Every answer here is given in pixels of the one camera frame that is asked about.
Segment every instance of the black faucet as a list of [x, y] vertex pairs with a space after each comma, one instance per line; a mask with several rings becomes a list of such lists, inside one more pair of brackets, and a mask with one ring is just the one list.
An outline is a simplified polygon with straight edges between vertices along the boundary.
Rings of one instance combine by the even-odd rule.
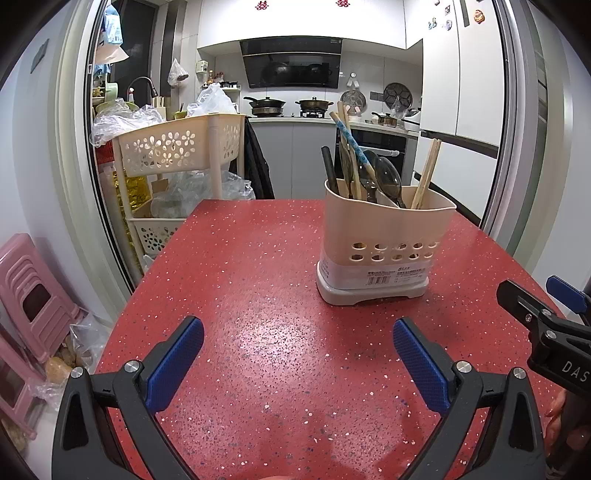
[[145, 79], [148, 81], [148, 84], [150, 86], [150, 95], [152, 96], [152, 98], [156, 98], [158, 96], [158, 92], [156, 91], [156, 89], [154, 88], [154, 84], [152, 83], [152, 79], [150, 77], [137, 77], [136, 79], [133, 79], [131, 81], [131, 83], [129, 84], [129, 86], [127, 87], [126, 93], [127, 93], [127, 100], [129, 100], [129, 89], [131, 88], [131, 86], [137, 82], [138, 80], [141, 79]]

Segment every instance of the speckled tabletop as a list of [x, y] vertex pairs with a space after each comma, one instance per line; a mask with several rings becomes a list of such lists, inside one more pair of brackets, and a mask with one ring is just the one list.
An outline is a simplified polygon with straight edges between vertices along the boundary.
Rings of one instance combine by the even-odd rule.
[[[496, 303], [510, 278], [553, 305], [497, 244], [459, 214], [425, 295], [355, 307], [316, 289], [323, 203], [205, 201], [178, 230], [122, 313], [101, 372], [143, 358], [185, 315], [206, 339], [169, 408], [158, 414], [202, 480], [394, 479], [439, 416], [428, 411], [392, 345], [411, 317], [453, 359], [480, 371], [525, 367], [525, 329]], [[529, 372], [538, 408], [557, 387]], [[479, 410], [449, 478], [463, 471], [482, 428]], [[136, 473], [149, 478], [119, 416]]]

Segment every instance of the utensil holder base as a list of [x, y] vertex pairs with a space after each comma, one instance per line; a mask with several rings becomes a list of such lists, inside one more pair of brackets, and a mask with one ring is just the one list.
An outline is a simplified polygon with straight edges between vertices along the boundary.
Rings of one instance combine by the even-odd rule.
[[408, 297], [409, 299], [413, 299], [423, 295], [428, 285], [429, 278], [427, 277], [424, 281], [413, 285], [341, 290], [339, 288], [333, 288], [326, 283], [320, 272], [320, 262], [316, 264], [316, 286], [318, 287], [322, 299], [331, 305], [355, 305], [360, 301], [383, 299], [387, 297]]

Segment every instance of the human hand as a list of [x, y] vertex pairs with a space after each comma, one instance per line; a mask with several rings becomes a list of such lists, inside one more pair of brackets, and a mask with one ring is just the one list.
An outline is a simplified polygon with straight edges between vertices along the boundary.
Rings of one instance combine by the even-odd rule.
[[[550, 454], [552, 446], [556, 442], [561, 429], [561, 415], [564, 410], [564, 403], [566, 402], [566, 390], [562, 389], [553, 402], [550, 408], [544, 414], [544, 417], [551, 418], [546, 427], [546, 435], [544, 436], [544, 449], [546, 456]], [[567, 436], [566, 443], [575, 452], [583, 450], [587, 442], [591, 438], [591, 426], [583, 425], [572, 430]]]

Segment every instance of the screw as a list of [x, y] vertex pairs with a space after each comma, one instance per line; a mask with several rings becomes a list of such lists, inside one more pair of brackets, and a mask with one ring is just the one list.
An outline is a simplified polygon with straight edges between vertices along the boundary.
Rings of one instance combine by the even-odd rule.
[[521, 367], [514, 368], [513, 375], [515, 375], [520, 380], [523, 380], [527, 376], [525, 370], [523, 370]]
[[468, 372], [472, 371], [472, 366], [464, 360], [460, 360], [458, 363], [456, 363], [456, 368], [463, 374], [467, 374]]
[[83, 373], [84, 373], [84, 369], [82, 367], [76, 367], [75, 369], [73, 369], [70, 372], [70, 376], [72, 378], [78, 378], [78, 377], [81, 377]]
[[130, 360], [123, 368], [125, 368], [125, 371], [128, 373], [137, 372], [139, 368], [139, 362], [137, 360]]

